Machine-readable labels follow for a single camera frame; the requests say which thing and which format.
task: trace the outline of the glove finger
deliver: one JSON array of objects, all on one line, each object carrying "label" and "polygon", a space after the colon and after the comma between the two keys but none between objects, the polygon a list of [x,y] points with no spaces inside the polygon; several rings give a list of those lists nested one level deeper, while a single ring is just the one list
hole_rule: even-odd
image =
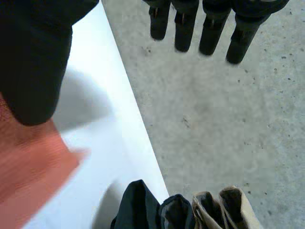
[{"label": "glove finger", "polygon": [[231,11],[229,0],[203,0],[206,13],[199,51],[204,55],[212,55],[216,49],[224,25]]},{"label": "glove finger", "polygon": [[170,11],[170,0],[144,0],[149,6],[151,17],[151,37],[162,40],[165,37],[168,14]]},{"label": "glove finger", "polygon": [[175,17],[175,48],[187,52],[190,48],[199,0],[172,0],[177,13]]},{"label": "glove finger", "polygon": [[236,27],[231,37],[231,43],[226,56],[229,63],[239,64],[243,60],[259,26],[266,21],[269,16],[270,15],[260,18],[246,18],[236,14]]}]

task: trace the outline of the black glove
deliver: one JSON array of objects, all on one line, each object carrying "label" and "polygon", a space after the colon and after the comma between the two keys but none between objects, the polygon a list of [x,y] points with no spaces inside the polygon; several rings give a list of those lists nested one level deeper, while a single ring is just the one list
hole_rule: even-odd
[{"label": "black glove", "polygon": [[[162,40],[165,36],[171,3],[176,8],[175,48],[187,52],[192,40],[199,0],[144,0],[149,6],[151,36]],[[203,0],[206,18],[199,51],[212,55],[218,44],[227,17],[233,9],[236,28],[231,37],[227,61],[240,63],[259,26],[274,12],[282,9],[289,0]]]},{"label": "black glove", "polygon": [[0,92],[24,125],[46,122],[59,97],[72,25],[98,0],[1,0]]}]

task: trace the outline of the dark speck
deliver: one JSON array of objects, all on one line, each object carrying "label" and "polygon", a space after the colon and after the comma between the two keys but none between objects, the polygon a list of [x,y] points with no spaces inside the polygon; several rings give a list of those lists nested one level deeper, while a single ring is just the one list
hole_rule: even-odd
[{"label": "dark speck", "polygon": [[190,128],[189,122],[187,121],[186,118],[183,117],[182,122],[185,124],[185,126],[186,126],[187,128]]}]

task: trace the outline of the concrete floor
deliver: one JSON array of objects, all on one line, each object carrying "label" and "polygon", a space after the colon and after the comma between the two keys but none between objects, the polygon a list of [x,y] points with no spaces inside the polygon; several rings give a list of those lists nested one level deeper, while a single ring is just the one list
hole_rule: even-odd
[{"label": "concrete floor", "polygon": [[244,61],[224,61],[231,14],[211,58],[174,51],[174,15],[150,38],[148,6],[103,0],[170,194],[235,184],[267,229],[305,228],[305,0],[290,1],[259,29]]}]

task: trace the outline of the black fabric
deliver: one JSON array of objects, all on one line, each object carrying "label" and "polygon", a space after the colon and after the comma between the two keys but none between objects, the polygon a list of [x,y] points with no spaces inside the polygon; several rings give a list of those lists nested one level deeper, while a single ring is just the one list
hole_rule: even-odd
[{"label": "black fabric", "polygon": [[53,115],[70,54],[72,25],[98,0],[3,0],[0,91],[24,125]]},{"label": "black fabric", "polygon": [[159,207],[145,183],[134,181],[124,192],[111,229],[160,229]]},{"label": "black fabric", "polygon": [[169,197],[160,206],[142,180],[125,190],[110,229],[194,229],[191,204],[182,195]]},{"label": "black fabric", "polygon": [[193,229],[192,206],[182,195],[169,197],[159,209],[161,229]]}]

